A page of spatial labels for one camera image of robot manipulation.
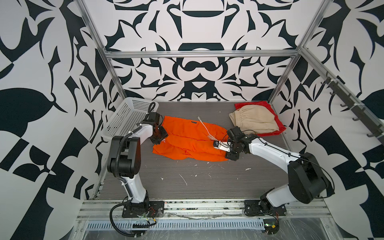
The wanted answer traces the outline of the orange shorts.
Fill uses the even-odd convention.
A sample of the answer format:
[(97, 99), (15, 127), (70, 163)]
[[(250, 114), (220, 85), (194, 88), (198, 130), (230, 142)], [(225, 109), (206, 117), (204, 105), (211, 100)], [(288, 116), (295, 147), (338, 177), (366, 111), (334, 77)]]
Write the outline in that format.
[[(153, 153), (172, 160), (187, 158), (206, 162), (225, 162), (226, 153), (217, 150), (212, 140), (207, 137), (207, 131), (199, 121), (186, 120), (166, 116), (162, 126), (168, 133), (159, 145), (153, 146)], [(221, 140), (227, 140), (227, 130), (224, 129)]]

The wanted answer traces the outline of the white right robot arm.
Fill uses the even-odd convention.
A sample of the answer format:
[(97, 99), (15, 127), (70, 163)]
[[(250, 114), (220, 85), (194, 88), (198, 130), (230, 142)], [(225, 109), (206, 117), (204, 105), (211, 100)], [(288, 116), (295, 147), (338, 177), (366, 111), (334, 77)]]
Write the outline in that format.
[(335, 194), (334, 180), (314, 155), (290, 152), (239, 127), (228, 130), (227, 136), (228, 140), (219, 144), (224, 147), (226, 159), (236, 161), (241, 153), (252, 154), (274, 164), (288, 175), (287, 184), (261, 196), (258, 205), (262, 213), (292, 202), (309, 204), (314, 199), (322, 199), (323, 192), (326, 192), (327, 198)]

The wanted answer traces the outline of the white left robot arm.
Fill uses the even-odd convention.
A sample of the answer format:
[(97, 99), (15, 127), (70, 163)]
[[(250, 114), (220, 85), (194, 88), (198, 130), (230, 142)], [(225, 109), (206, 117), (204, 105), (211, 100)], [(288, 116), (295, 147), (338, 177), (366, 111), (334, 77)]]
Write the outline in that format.
[(159, 113), (148, 113), (133, 130), (112, 138), (107, 171), (121, 182), (128, 194), (128, 202), (135, 207), (147, 208), (149, 204), (148, 192), (139, 176), (141, 144), (149, 139), (159, 145), (168, 137), (161, 123), (163, 119)]

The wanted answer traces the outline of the red shorts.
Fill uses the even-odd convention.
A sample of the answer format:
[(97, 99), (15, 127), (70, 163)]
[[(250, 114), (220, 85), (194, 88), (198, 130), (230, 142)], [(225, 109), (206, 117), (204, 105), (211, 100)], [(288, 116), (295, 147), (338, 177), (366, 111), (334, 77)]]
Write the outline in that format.
[(275, 131), (275, 132), (272, 132), (272, 133), (268, 133), (268, 134), (258, 134), (259, 136), (261, 136), (261, 137), (276, 136), (276, 135), (279, 135), (279, 134), (281, 134), (282, 132), (284, 132), (286, 130), (286, 127), (279, 120), (278, 115), (275, 113), (275, 111), (273, 110), (272, 106), (270, 104), (268, 104), (266, 101), (237, 103), (237, 104), (235, 104), (235, 108), (236, 108), (236, 110), (238, 110), (241, 107), (246, 106), (246, 105), (259, 105), (259, 106), (266, 107), (271, 113), (273, 113), (275, 115), (275, 121), (277, 122), (277, 124), (278, 124), (280, 129), (278, 131)]

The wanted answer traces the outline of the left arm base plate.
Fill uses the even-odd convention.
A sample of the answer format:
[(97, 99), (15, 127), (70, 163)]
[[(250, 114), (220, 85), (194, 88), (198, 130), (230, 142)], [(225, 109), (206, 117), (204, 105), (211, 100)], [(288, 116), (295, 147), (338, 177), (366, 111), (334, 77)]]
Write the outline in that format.
[(138, 218), (142, 216), (155, 218), (164, 213), (164, 208), (164, 201), (149, 201), (139, 204), (126, 203), (124, 205), (122, 218)]

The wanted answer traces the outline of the beige shorts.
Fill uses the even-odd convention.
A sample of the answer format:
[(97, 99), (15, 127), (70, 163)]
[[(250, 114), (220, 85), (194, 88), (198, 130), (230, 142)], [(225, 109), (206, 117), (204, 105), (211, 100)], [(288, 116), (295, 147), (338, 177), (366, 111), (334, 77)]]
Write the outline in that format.
[(266, 107), (259, 105), (246, 105), (229, 114), (235, 127), (242, 131), (250, 130), (257, 134), (268, 134), (280, 128), (275, 121), (275, 115)]

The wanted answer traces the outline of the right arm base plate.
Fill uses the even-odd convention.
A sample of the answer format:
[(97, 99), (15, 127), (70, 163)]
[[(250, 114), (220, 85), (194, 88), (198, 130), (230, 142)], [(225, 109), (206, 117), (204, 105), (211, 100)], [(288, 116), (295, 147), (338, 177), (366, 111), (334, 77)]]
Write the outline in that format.
[(263, 200), (245, 200), (244, 214), (248, 217), (273, 215), (285, 216), (287, 209), (285, 205), (273, 207), (266, 199)]

